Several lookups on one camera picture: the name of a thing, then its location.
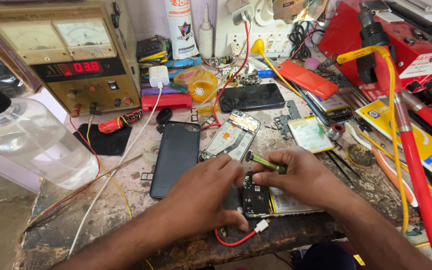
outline screwdriver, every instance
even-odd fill
[[[252,150],[248,151],[248,153],[246,154],[245,160],[246,160],[246,162],[254,161],[255,163],[262,164],[263,166],[266,166],[266,167],[271,168],[275,171],[278,171],[280,175],[286,174],[286,169],[284,167],[270,163],[269,161],[266,161],[266,160],[260,158],[259,156],[255,156],[253,154]]]

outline wooden table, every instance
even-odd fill
[[[313,57],[320,58],[321,61],[323,60],[321,53],[313,53]],[[302,99],[300,97],[285,87],[279,79],[273,78],[272,80],[278,84],[286,101],[295,101],[302,117],[310,115],[312,112],[311,109],[309,106],[304,106],[301,103]],[[264,79],[263,83],[268,83],[269,81],[270,79]],[[199,103],[197,102],[193,103],[194,107],[198,105]],[[173,111],[171,120],[183,121],[189,113],[190,111],[188,109],[175,110]],[[250,146],[250,149],[253,150],[256,155],[262,156],[269,151],[295,145],[294,140],[284,140],[279,131],[264,127],[274,126],[274,117],[289,114],[286,106],[251,111],[249,113],[251,116],[261,121],[261,128]],[[102,116],[97,116],[93,124],[99,124],[114,119],[120,114],[121,112],[105,113]],[[141,130],[143,124],[147,120],[147,116],[149,116],[149,113],[146,113],[141,121],[132,124],[132,132],[128,145]],[[156,131],[156,126],[158,124],[155,121],[155,116],[156,113],[149,121],[138,142],[135,143],[133,149],[128,154],[128,158],[141,153],[143,146],[148,141],[161,139],[161,135]],[[210,116],[211,114],[199,115],[199,124],[202,125]],[[218,113],[218,116],[221,121],[224,121],[228,117],[228,114]],[[79,126],[87,123],[88,119],[89,117],[87,115],[80,116],[74,120],[74,124]],[[69,125],[68,119],[66,119],[65,123],[69,130],[74,131]],[[201,132],[200,150],[206,147],[211,138],[215,135],[216,130],[217,128],[209,128]],[[390,147],[391,143],[386,138],[377,132],[374,132],[373,135],[377,142],[383,142],[387,146],[387,150],[392,153]],[[346,158],[344,150],[350,144],[356,143],[355,140],[346,132],[343,137],[338,140],[338,143],[343,148],[341,150],[335,149],[334,151],[350,163]],[[316,154],[316,156],[327,168],[338,176],[342,182],[366,199],[369,204],[389,220],[391,224],[394,226],[400,226],[402,224],[403,212],[399,192],[387,179],[378,165],[374,165],[369,169],[361,169],[353,166],[353,169],[357,171],[362,179],[359,179],[351,171],[345,169],[346,174],[349,175],[352,183],[354,183],[353,185],[325,153],[319,153]],[[120,156],[100,156],[106,168],[115,166],[120,158]],[[242,163],[244,168],[249,170],[251,164],[245,161]],[[137,215],[150,205],[158,202],[158,200],[152,199],[148,194],[151,182],[141,180],[141,173],[153,172],[154,167],[154,164],[140,158],[121,167],[114,176],[114,179],[119,183],[128,199],[134,218],[137,218]],[[406,180],[409,179],[409,175],[405,171],[403,171],[403,178]],[[17,270],[43,270],[64,260],[68,255],[84,214],[105,181],[105,178],[96,181],[81,194],[77,195],[75,199],[61,206],[31,228],[23,238],[13,268]],[[67,193],[67,190],[59,188],[48,181],[44,181],[34,203],[31,219]],[[236,209],[240,206],[239,201],[238,190],[236,187],[233,187],[227,194],[223,204],[227,209]],[[409,206],[409,218],[410,223],[415,223],[420,220],[418,211],[411,206]],[[109,182],[85,221],[78,242],[76,243],[75,251],[82,249],[95,239],[109,234],[128,221],[129,214],[124,205],[123,198],[116,186]],[[249,227],[255,227],[257,222],[259,221],[249,220]],[[224,238],[225,241],[234,242],[241,239],[246,233],[236,228],[228,227],[227,235],[228,236]],[[225,247],[221,245],[216,240],[214,233],[210,231],[179,240],[159,250],[149,261],[155,269],[198,269],[208,265],[242,260],[344,237],[344,234],[339,230],[335,220],[327,213],[281,217],[273,218],[267,230],[251,237],[248,241],[237,247]],[[147,264],[141,264],[138,269],[149,269],[149,267]]]

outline hand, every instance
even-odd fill
[[[252,177],[253,182],[279,188],[305,205],[328,210],[341,198],[354,194],[310,151],[301,146],[269,152],[263,159],[287,165],[287,174],[273,173],[272,169],[257,163],[251,168],[257,173]]]
[[[248,221],[235,210],[225,210],[222,202],[230,187],[243,185],[241,163],[228,154],[207,159],[187,170],[157,203],[180,237],[192,236],[234,225],[247,231]]]

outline orange realme phone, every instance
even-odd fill
[[[282,62],[275,68],[285,79],[297,84],[323,100],[327,100],[338,89],[336,84],[290,60]]]

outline tape roll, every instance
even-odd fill
[[[161,141],[149,141],[142,147],[142,158],[150,163],[156,164],[156,160],[158,160],[159,153],[159,145]]]

